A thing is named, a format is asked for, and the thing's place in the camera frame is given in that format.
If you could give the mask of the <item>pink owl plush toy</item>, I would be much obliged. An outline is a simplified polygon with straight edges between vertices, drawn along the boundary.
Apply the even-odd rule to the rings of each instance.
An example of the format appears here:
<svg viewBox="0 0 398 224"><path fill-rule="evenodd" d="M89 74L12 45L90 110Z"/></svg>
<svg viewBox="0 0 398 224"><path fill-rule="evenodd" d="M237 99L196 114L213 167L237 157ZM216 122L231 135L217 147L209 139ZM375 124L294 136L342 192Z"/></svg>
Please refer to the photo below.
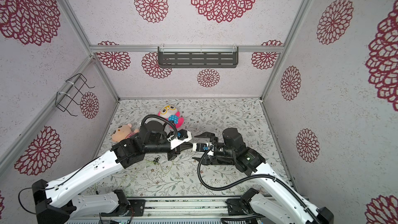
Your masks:
<svg viewBox="0 0 398 224"><path fill-rule="evenodd" d="M173 105L168 105L162 108L158 112L158 116L163 117L170 122L173 122L177 129L179 129L184 122L184 118L182 117L180 111Z"/></svg>

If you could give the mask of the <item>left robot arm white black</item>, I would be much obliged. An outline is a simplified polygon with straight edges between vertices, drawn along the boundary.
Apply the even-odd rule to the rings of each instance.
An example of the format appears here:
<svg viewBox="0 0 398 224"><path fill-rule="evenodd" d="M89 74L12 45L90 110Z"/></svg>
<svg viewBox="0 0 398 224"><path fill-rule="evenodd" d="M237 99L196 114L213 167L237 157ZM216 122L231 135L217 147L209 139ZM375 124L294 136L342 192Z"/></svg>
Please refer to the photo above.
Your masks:
<svg viewBox="0 0 398 224"><path fill-rule="evenodd" d="M122 190L108 194L83 196L81 193L102 179L143 161L148 153L166 153L173 160L182 150L190 148L191 132L177 130L164 119L142 122L137 133L128 134L103 155L82 168L52 181L43 179L30 188L39 224L65 224L70 218L104 214L122 216L131 210L130 201Z"/></svg>

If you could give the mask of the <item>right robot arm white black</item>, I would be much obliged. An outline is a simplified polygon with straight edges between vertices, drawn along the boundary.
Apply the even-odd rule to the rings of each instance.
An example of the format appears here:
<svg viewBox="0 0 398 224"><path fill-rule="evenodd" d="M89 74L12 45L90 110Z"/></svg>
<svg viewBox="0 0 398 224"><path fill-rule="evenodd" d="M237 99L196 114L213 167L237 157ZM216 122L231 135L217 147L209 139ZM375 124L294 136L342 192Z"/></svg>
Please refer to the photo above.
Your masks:
<svg viewBox="0 0 398 224"><path fill-rule="evenodd" d="M213 133L204 132L199 139L208 143L194 143L193 150L201 152L198 158L197 175L200 183L212 191L225 191L246 181L254 180L273 198L269 201L259 191L250 188L240 198L239 207L247 219L265 217L276 224L332 224L334 215L327 207L317 207L301 196L272 169L257 151L246 146L236 128L223 131L223 142ZM207 184L201 175L202 165L229 164L246 176L226 186Z"/></svg>

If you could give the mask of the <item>grey wall shelf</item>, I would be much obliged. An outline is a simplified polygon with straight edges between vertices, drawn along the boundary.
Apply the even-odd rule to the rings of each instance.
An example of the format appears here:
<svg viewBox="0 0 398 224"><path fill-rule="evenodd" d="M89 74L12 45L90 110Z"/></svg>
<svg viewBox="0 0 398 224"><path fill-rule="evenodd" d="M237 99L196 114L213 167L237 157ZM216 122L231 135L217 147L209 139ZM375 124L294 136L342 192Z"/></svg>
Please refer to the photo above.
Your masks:
<svg viewBox="0 0 398 224"><path fill-rule="evenodd" d="M158 65L161 68L236 68L238 47L226 49L158 47Z"/></svg>

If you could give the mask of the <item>bear plush toy blue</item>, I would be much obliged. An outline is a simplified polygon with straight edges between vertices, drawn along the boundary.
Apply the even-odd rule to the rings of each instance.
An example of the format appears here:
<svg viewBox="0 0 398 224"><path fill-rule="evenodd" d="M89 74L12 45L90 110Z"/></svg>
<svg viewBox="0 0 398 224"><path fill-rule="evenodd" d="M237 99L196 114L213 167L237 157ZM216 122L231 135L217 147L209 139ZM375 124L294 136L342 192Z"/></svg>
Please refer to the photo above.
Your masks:
<svg viewBox="0 0 398 224"><path fill-rule="evenodd" d="M120 125L111 135L111 139L115 143L128 139L137 134L140 130L133 128L131 123Z"/></svg>

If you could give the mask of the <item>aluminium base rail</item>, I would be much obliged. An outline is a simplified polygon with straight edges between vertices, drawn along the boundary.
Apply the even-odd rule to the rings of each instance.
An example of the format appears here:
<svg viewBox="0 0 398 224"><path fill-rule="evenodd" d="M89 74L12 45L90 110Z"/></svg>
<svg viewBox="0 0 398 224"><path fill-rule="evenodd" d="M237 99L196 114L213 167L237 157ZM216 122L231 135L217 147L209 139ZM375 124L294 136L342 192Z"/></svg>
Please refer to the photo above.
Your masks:
<svg viewBox="0 0 398 224"><path fill-rule="evenodd" d="M193 198L130 198L127 210L116 216L104 213L72 217L69 224L141 224L209 223L222 218L244 218L260 214L260 223L296 224L297 218L280 206L274 198L256 194L250 202L241 197L193 197Z"/></svg>

